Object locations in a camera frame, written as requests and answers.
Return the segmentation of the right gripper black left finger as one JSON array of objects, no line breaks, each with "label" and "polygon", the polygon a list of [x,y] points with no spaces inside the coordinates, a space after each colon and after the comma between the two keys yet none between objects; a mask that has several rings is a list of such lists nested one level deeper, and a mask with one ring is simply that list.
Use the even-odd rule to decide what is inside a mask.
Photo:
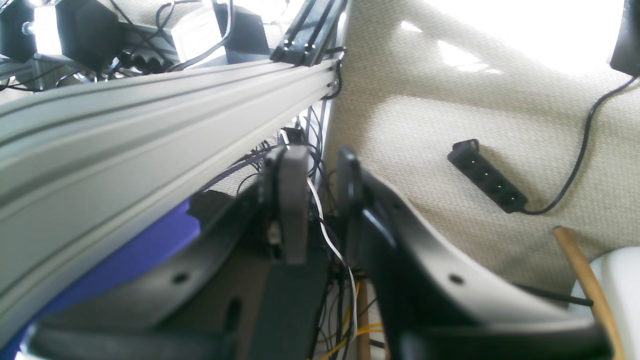
[{"label": "right gripper black left finger", "polygon": [[302,145],[279,146],[260,176],[267,251],[274,262],[302,265],[307,259],[309,151]]}]

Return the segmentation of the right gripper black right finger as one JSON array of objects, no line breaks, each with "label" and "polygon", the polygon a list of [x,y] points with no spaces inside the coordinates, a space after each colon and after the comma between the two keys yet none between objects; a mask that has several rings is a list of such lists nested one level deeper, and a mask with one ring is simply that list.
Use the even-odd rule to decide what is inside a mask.
[{"label": "right gripper black right finger", "polygon": [[599,324],[512,285],[450,243],[356,152],[337,158],[350,259],[370,278],[387,331],[581,331]]}]

